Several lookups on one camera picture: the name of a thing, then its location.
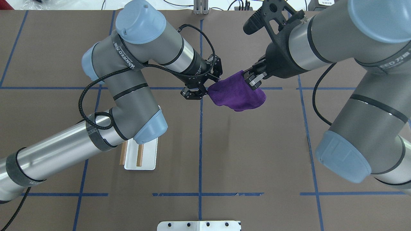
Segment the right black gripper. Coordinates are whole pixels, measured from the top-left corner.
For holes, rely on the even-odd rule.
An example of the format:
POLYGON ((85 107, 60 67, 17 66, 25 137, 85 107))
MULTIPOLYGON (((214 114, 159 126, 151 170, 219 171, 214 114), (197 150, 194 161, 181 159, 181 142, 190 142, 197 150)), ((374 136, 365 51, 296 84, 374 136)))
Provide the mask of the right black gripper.
POLYGON ((259 88, 262 80, 271 76, 286 79, 307 72, 298 66, 291 56, 288 43, 289 34, 279 32, 266 48, 265 55, 250 68, 244 70, 242 76, 248 79, 250 88, 259 88))

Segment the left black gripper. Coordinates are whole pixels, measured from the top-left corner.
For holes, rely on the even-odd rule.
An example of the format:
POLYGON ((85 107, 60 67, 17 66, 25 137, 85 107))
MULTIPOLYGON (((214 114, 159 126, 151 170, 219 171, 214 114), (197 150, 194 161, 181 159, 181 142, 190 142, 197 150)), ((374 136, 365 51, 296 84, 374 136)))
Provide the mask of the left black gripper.
MULTIPOLYGON (((213 55, 210 55, 208 60, 203 59, 200 55, 194 55, 189 67, 181 73, 182 75, 189 75, 189 77, 180 76, 179 79, 190 88, 196 88, 199 82, 204 84, 208 79, 217 82, 219 80, 219 57, 215 57, 214 66, 210 70, 212 59, 213 55)), ((189 89, 184 87, 180 94, 186 100, 200 100, 203 96, 207 95, 207 88, 200 86, 200 90, 198 90, 197 88, 189 89)))

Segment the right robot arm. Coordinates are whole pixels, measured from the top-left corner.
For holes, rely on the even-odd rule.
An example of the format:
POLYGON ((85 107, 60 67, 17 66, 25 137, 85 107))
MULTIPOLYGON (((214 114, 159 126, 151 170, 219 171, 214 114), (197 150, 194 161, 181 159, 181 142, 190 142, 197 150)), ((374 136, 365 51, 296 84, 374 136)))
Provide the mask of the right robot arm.
POLYGON ((410 121, 410 1, 338 0, 314 16, 286 0, 264 0, 245 22, 251 35, 264 28, 271 42, 244 73, 256 90, 282 79, 354 60, 364 69, 315 150, 315 157, 352 183, 374 177, 410 194, 410 142, 400 135, 410 121))

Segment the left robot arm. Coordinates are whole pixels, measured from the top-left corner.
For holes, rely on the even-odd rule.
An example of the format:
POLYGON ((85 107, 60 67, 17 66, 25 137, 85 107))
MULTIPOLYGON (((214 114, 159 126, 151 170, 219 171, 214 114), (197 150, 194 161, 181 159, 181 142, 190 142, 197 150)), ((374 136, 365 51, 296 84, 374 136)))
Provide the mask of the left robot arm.
POLYGON ((132 0, 119 12, 110 36, 82 57, 92 82, 82 91, 82 121, 1 160, 1 203, 16 199, 28 187, 86 159, 134 139, 138 144, 163 135, 168 126, 142 69, 157 68, 181 80, 181 95, 200 100, 204 83, 218 82, 221 60, 212 49, 204 59, 165 16, 145 0, 132 0))

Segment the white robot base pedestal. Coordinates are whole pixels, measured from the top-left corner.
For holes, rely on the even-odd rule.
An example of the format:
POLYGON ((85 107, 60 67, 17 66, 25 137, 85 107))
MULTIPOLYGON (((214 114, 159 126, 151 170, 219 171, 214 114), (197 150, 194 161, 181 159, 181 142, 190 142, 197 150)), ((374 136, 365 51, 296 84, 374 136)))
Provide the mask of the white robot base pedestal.
POLYGON ((163 221, 157 231, 241 231, 240 221, 163 221))

